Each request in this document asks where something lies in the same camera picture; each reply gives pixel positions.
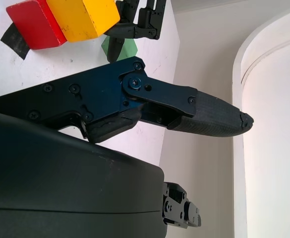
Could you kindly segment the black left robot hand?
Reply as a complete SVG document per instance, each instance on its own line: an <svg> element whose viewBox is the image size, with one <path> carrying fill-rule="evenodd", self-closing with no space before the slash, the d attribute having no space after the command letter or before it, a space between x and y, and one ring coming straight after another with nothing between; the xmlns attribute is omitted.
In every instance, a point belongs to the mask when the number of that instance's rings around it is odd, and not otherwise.
<svg viewBox="0 0 290 238"><path fill-rule="evenodd" d="M109 36L107 60L117 61L125 39L160 38L166 0L147 0L146 7L137 9L138 0L118 0L120 20L105 32Z"/></svg>

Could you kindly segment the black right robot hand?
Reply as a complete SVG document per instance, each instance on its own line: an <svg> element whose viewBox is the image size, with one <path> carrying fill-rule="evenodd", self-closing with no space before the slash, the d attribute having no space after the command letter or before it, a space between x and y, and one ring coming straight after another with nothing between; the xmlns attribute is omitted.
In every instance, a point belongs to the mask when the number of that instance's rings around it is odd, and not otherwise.
<svg viewBox="0 0 290 238"><path fill-rule="evenodd" d="M201 226L161 168L100 143L139 121L213 137L253 118L131 57L0 96L0 238L164 238Z"/></svg>

